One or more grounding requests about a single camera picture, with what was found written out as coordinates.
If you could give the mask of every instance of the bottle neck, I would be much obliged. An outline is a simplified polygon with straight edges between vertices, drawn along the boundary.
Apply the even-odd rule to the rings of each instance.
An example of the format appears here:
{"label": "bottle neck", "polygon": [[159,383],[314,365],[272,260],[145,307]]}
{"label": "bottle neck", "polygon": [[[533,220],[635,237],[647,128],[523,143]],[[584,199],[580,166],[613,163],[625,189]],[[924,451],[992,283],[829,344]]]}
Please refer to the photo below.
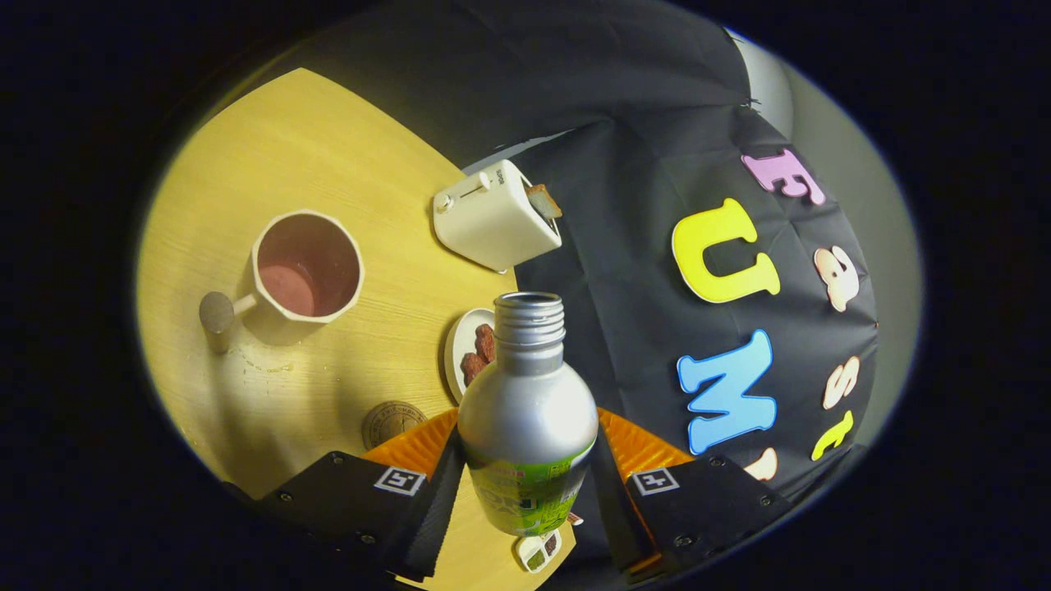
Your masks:
{"label": "bottle neck", "polygon": [[565,314],[554,293],[519,291],[494,302],[496,363],[517,375],[550,373],[562,366]]}

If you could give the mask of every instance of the mug handle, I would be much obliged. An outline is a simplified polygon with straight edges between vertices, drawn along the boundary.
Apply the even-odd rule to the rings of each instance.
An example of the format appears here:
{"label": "mug handle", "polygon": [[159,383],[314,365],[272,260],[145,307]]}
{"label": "mug handle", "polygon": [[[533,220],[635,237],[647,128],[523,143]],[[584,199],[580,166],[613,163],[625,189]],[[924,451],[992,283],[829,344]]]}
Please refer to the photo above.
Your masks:
{"label": "mug handle", "polygon": [[209,291],[201,299],[198,314],[204,329],[208,347],[217,353],[225,353],[230,348],[230,332],[236,317],[255,307],[259,301],[249,293],[236,302],[230,302],[224,293]]}

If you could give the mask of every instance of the foam letter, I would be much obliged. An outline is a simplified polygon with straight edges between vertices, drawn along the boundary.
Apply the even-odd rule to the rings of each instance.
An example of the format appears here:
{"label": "foam letter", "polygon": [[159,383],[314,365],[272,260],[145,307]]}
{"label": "foam letter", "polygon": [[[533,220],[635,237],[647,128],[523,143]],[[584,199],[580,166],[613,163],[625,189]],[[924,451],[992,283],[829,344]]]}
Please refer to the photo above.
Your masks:
{"label": "foam letter", "polygon": [[849,394],[850,390],[853,390],[854,385],[858,383],[858,371],[860,370],[861,360],[858,359],[858,355],[851,356],[843,365],[836,366],[832,374],[828,376],[828,382],[825,383],[825,398],[821,403],[821,406],[825,407],[825,410],[839,404],[840,399]]}
{"label": "foam letter", "polygon": [[847,253],[839,246],[831,250],[819,248],[813,251],[813,266],[818,267],[821,281],[828,286],[828,301],[837,311],[846,311],[847,302],[858,294],[858,269]]}
{"label": "foam letter", "polygon": [[759,181],[767,191],[774,192],[774,181],[784,181],[781,192],[787,197],[803,197],[810,193],[810,202],[821,205],[825,202],[825,193],[818,187],[810,174],[806,171],[803,164],[790,150],[783,150],[781,156],[771,158],[755,159],[750,156],[742,156],[741,162],[751,172],[751,176]]}
{"label": "foam letter", "polygon": [[778,473],[778,452],[772,447],[763,450],[759,460],[744,467],[744,471],[751,474],[757,481],[768,481]]}
{"label": "foam letter", "polygon": [[810,454],[810,460],[817,462],[821,460],[821,456],[825,454],[825,448],[828,446],[840,447],[843,443],[843,437],[847,436],[850,429],[853,428],[853,413],[849,410],[843,415],[843,421],[840,421],[832,428],[825,431],[824,435],[818,440],[818,444],[813,446],[813,453]]}
{"label": "foam letter", "polygon": [[756,254],[756,264],[735,273],[716,277],[704,266],[704,249],[720,242],[743,238],[756,242],[756,226],[744,207],[727,198],[722,207],[683,218],[672,231],[672,253],[682,279],[698,298],[721,304],[762,289],[777,294],[781,280],[774,261],[765,252]]}
{"label": "foam letter", "polygon": [[689,422],[689,451],[704,453],[709,447],[757,429],[774,426],[778,404],[765,396],[746,396],[774,362],[770,339],[763,330],[751,333],[751,342],[733,351],[697,361],[689,355],[679,359],[679,384],[694,393],[701,383],[718,378],[686,407],[693,412],[719,413],[714,419],[697,416]]}

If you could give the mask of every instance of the pink letter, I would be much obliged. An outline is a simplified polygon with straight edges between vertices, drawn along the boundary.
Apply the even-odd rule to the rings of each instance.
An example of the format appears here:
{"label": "pink letter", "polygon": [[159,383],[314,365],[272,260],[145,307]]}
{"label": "pink letter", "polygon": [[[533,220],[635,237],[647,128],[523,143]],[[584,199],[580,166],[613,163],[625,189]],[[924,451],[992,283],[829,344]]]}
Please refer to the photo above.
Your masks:
{"label": "pink letter", "polygon": [[750,156],[742,156],[741,162],[751,172],[759,184],[766,190],[774,192],[774,181],[784,181],[781,192],[788,197],[803,197],[810,193],[810,202],[821,205],[825,202],[825,193],[821,192],[818,183],[813,181],[810,174],[803,168],[796,155],[790,150],[784,150],[781,156],[770,158],[755,159]]}

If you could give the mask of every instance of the coin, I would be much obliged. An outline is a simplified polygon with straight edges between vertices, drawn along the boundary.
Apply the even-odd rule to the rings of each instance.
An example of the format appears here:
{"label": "coin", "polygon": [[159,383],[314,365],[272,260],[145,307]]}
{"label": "coin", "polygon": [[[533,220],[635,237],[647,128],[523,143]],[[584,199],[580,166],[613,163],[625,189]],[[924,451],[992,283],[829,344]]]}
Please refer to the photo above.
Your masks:
{"label": "coin", "polygon": [[400,401],[380,403],[369,411],[362,426],[365,449],[372,449],[427,421],[416,407]]}

